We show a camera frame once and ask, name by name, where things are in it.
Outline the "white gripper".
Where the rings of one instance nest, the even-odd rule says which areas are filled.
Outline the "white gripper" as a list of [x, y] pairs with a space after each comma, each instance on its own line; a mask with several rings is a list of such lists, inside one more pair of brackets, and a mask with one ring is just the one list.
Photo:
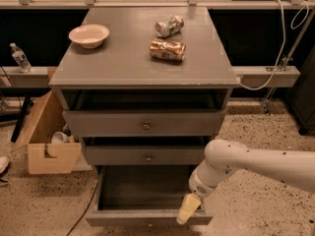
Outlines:
[[183, 199], [181, 208], [176, 218], [176, 221], [179, 224], [185, 224], [190, 216], [197, 210], [201, 204], [200, 198], [208, 197], [216, 189], [213, 186], [205, 184], [198, 176], [197, 170], [192, 172], [188, 180], [188, 184], [192, 193], [187, 194]]

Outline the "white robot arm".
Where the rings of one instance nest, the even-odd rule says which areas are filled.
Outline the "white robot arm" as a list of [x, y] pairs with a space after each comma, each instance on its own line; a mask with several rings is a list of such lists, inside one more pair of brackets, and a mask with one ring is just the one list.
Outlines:
[[201, 199], [238, 169], [315, 193], [315, 152], [249, 148], [243, 143], [212, 140], [204, 150], [204, 160], [192, 172], [191, 191], [184, 197], [176, 221], [183, 225], [195, 213]]

